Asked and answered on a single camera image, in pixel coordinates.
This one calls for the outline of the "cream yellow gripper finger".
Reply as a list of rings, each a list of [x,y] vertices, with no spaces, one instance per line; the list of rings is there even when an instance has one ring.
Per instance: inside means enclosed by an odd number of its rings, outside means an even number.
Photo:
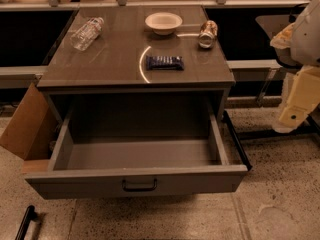
[[[303,66],[296,74],[287,73],[281,98],[272,128],[290,133],[320,104],[320,68]]]

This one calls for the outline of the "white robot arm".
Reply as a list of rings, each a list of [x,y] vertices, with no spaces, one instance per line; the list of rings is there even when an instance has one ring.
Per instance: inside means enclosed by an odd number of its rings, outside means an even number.
[[[284,88],[278,133],[297,129],[320,104],[320,0],[311,0],[294,23],[271,39],[270,45],[290,49],[291,58],[302,65],[291,85]]]

